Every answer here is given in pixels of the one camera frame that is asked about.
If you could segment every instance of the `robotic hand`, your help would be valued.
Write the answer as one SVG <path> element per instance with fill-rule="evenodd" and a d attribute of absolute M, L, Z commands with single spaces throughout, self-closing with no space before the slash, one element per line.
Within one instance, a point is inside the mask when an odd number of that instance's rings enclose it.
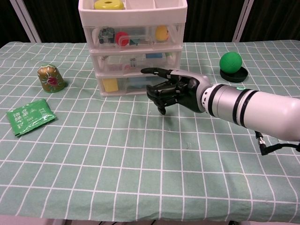
<path fill-rule="evenodd" d="M 166 113 L 165 107 L 180 104 L 195 113 L 206 112 L 254 130 L 262 155 L 282 147 L 300 151 L 300 144 L 267 147 L 261 134 L 283 141 L 300 142 L 300 99 L 224 84 L 212 85 L 207 76 L 184 70 L 145 68 L 141 72 L 166 79 L 158 85 L 146 86 L 148 98 L 163 115 Z"/>

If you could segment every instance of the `table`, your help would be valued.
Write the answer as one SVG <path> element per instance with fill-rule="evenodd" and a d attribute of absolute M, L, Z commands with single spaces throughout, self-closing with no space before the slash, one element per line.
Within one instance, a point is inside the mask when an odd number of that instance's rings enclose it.
<path fill-rule="evenodd" d="M 300 42 L 185 43 L 181 68 L 219 75 L 237 51 L 242 87 L 300 97 Z M 43 91 L 54 64 L 68 86 Z M 21 137 L 6 112 L 46 99 L 57 119 Z M 278 142 L 265 137 L 267 144 Z M 142 96 L 101 97 L 86 44 L 11 42 L 0 49 L 0 214 L 80 220 L 300 223 L 300 154 L 261 156 L 255 134 Z"/>

